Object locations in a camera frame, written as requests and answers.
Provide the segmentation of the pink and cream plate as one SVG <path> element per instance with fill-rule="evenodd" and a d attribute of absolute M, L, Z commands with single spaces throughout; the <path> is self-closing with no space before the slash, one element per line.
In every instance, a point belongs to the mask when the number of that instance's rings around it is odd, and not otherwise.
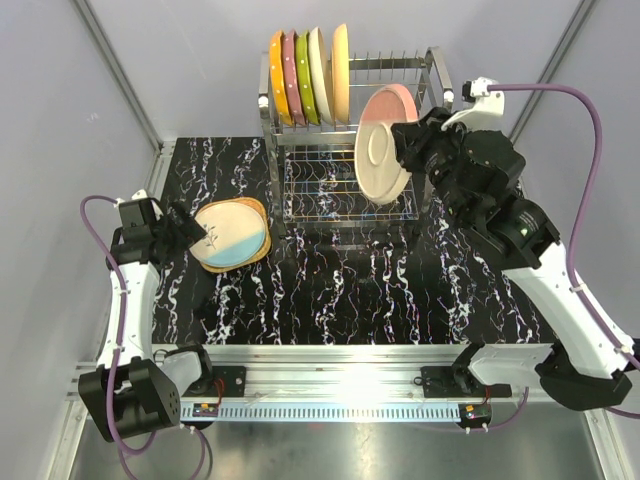
<path fill-rule="evenodd" d="M 407 87 L 389 84 L 368 100 L 360 117 L 354 145 L 354 167 L 362 194 L 377 205 L 394 202 L 412 174 L 397 161 L 393 124 L 418 120 Z"/>

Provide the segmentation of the yellow-green dotted plate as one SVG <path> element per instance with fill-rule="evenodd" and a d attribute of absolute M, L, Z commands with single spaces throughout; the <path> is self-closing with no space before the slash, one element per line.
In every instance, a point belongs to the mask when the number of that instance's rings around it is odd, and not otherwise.
<path fill-rule="evenodd" d="M 321 118 L 316 107 L 313 92 L 313 82 L 309 66 L 308 36 L 309 31 L 306 30 L 296 37 L 296 74 L 301 105 L 306 120 L 309 124 L 319 125 Z"/>

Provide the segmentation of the tan plate with bear drawing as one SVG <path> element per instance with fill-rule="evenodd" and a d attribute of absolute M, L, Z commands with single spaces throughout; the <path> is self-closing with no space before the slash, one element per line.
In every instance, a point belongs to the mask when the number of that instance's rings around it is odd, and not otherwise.
<path fill-rule="evenodd" d="M 332 80 L 334 117 L 337 122 L 349 122 L 350 107 L 350 56 L 349 37 L 346 24 L 339 25 L 333 34 L 332 41 Z"/>

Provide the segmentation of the cream plate with drawing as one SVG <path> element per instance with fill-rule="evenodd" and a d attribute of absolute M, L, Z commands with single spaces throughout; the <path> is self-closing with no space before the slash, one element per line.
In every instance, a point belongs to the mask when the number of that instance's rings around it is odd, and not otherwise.
<path fill-rule="evenodd" d="M 333 125 L 332 79 L 324 38 L 319 27 L 313 28 L 309 33 L 308 55 L 316 107 L 321 120 Z"/>

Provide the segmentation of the orange dotted plate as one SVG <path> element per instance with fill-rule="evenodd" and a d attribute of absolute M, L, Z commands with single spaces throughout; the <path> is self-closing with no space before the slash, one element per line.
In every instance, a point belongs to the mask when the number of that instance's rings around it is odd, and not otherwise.
<path fill-rule="evenodd" d="M 287 126 L 293 127 L 294 120 L 289 111 L 287 92 L 285 88 L 284 69 L 282 60 L 282 44 L 284 32 L 277 30 L 269 42 L 269 71 L 270 80 L 275 102 L 276 112 L 279 121 Z"/>

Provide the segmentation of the pink dotted plate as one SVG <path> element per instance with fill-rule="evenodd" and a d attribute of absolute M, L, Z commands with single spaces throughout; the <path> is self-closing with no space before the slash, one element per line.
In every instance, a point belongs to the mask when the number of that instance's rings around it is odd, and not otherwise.
<path fill-rule="evenodd" d="M 296 71 L 296 38 L 297 32 L 295 29 L 290 30 L 285 34 L 282 42 L 282 61 L 284 71 L 284 83 L 287 94 L 287 101 L 289 106 L 289 112 L 292 117 L 292 122 L 297 125 L 305 126 L 307 120 L 305 117 L 304 109 L 302 107 L 302 101 L 298 89 L 297 71 Z"/>

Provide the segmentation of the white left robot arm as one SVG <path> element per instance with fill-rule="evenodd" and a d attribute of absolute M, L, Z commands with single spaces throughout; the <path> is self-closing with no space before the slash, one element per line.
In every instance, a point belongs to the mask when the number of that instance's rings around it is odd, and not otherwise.
<path fill-rule="evenodd" d="M 205 231 L 181 205 L 164 211 L 145 190 L 109 202 L 121 221 L 111 242 L 98 244 L 111 281 L 109 321 L 96 367 L 79 377 L 78 393 L 106 441 L 140 454 L 142 448 L 126 439 L 177 426 L 182 396 L 203 397 L 215 385 L 203 346 L 179 347 L 161 363 L 152 347 L 160 271 L 172 253 L 187 251 Z"/>

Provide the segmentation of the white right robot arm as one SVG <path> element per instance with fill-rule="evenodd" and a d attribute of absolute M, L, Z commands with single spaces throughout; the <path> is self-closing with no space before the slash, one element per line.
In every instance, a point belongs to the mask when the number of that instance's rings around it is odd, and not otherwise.
<path fill-rule="evenodd" d="M 488 384 L 538 384 L 574 411 L 613 409 L 632 388 L 636 341 L 597 308 L 566 265 L 568 252 L 544 210 L 517 184 L 526 161 L 500 131 L 472 130 L 443 108 L 393 123 L 395 159 L 432 185 L 449 219 L 490 267 L 532 301 L 557 336 L 546 356 L 492 359 L 488 348 L 467 349 L 468 363 L 453 385 L 475 397 Z"/>

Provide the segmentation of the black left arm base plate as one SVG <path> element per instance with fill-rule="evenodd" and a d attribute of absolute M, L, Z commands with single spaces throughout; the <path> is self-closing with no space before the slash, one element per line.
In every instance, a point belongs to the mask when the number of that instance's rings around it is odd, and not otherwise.
<path fill-rule="evenodd" d="M 245 396 L 247 369 L 244 366 L 214 365 L 213 376 L 204 384 L 200 397 L 217 397 L 218 386 L 222 396 L 226 398 L 243 398 Z"/>

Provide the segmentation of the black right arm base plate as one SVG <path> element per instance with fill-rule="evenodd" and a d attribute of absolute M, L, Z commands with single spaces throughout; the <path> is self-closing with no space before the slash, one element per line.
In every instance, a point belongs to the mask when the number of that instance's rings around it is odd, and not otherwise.
<path fill-rule="evenodd" d="M 485 387 L 463 367 L 423 366 L 418 378 L 426 398 L 471 398 L 485 394 Z"/>

